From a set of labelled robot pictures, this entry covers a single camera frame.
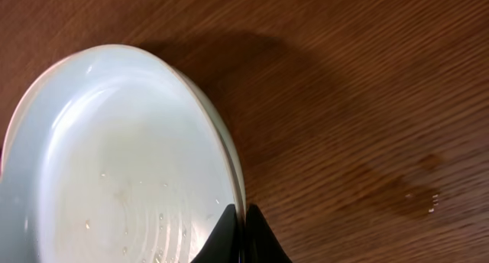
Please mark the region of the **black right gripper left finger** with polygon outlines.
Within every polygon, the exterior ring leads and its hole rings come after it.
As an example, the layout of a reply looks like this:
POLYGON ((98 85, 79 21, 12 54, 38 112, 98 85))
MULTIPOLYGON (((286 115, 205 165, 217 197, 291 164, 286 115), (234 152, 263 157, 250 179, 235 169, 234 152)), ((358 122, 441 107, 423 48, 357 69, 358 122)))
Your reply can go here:
POLYGON ((239 263, 239 257, 238 218, 235 205, 229 204, 192 263, 239 263))

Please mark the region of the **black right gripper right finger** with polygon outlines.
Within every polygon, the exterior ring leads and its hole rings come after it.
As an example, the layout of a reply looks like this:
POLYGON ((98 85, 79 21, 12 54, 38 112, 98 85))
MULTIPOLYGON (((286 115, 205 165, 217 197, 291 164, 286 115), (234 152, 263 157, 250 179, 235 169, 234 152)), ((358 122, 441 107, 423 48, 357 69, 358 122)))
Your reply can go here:
POLYGON ((255 204, 246 213, 244 257, 248 263, 292 263, 255 204))

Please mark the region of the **white plate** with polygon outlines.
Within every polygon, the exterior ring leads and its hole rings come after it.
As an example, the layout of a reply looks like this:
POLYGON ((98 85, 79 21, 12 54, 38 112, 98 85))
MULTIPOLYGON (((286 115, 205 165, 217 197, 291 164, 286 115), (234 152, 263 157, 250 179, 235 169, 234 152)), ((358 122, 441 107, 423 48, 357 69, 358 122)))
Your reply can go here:
POLYGON ((210 122, 215 129, 216 134, 219 136, 222 150, 226 156, 226 162, 228 165, 228 175, 233 189, 233 196, 236 205, 237 215, 240 219, 245 219, 246 214, 246 192, 245 192, 245 180, 242 173, 240 158, 238 156, 237 149, 233 142, 232 136, 228 131, 222 117, 218 110, 209 100, 207 95, 184 73, 179 71, 176 67, 171 67, 174 73, 182 79, 183 82, 189 87, 189 90, 196 97, 196 100, 204 109, 205 113, 209 117, 210 122))

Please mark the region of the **light blue top plate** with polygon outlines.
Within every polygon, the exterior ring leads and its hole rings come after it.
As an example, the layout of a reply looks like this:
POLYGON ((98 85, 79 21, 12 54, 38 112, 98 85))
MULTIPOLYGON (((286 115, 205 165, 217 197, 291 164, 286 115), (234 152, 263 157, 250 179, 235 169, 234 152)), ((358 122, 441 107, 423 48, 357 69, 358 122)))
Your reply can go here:
POLYGON ((209 117, 146 50, 108 44, 55 63, 5 133, 3 262, 191 262, 229 204, 209 117))

